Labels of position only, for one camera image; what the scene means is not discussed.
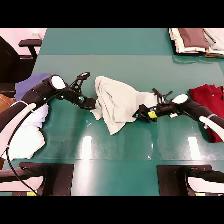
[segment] wire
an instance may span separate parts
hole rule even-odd
[[[33,193],[35,193],[37,196],[40,196],[32,187],[30,187],[25,181],[23,181],[22,179],[20,179],[20,177],[18,176],[18,174],[16,173],[15,169],[13,168],[12,166],[12,163],[9,159],[9,147],[7,146],[6,148],[6,157],[7,157],[7,161],[8,161],[8,164],[11,168],[11,170],[13,171],[13,173],[15,174],[15,176],[17,177],[17,179],[19,181],[21,181],[26,187],[28,187]]]

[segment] blue cloth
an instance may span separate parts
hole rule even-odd
[[[49,76],[51,76],[50,73],[32,74],[28,79],[16,83],[16,100],[21,100],[28,90],[30,90]]]

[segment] yellow tag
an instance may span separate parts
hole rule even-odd
[[[33,191],[27,192],[27,196],[37,196]]]
[[[148,112],[150,118],[157,118],[155,111]]]
[[[196,192],[195,194],[196,194],[196,196],[205,196],[205,193],[198,193],[198,192]]]

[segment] black chair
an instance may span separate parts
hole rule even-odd
[[[0,93],[13,97],[15,83],[31,76],[37,59],[34,47],[40,47],[41,44],[41,39],[21,40],[19,46],[28,47],[31,55],[19,55],[7,41],[0,37]]]

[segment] teal tabletop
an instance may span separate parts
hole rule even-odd
[[[71,83],[90,72],[82,90],[94,98],[97,76],[141,92],[172,90],[173,97],[205,83],[224,85],[222,59],[181,64],[178,57],[190,60],[173,55],[167,28],[49,28],[33,75],[58,74]],[[55,99],[42,133],[46,144],[30,161],[74,163],[72,195],[159,195],[159,164],[211,164],[224,171],[223,143],[210,143],[203,126],[186,116],[127,123],[110,136],[102,119]]]

